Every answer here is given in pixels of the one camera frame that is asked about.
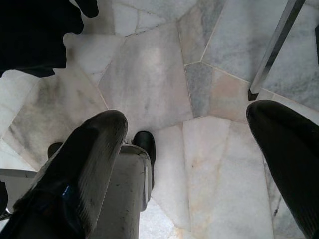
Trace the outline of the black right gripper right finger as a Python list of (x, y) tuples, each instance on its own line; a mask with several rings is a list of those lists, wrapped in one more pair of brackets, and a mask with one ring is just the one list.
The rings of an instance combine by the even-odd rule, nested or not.
[(246, 109), (271, 176), (307, 239), (319, 237), (319, 127), (289, 107), (258, 100)]

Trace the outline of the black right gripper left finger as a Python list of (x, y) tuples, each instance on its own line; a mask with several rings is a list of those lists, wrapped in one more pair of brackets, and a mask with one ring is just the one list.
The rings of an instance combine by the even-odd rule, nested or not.
[(5, 238), (87, 238), (127, 130), (127, 119), (117, 110), (101, 112), (76, 128), (15, 202)]

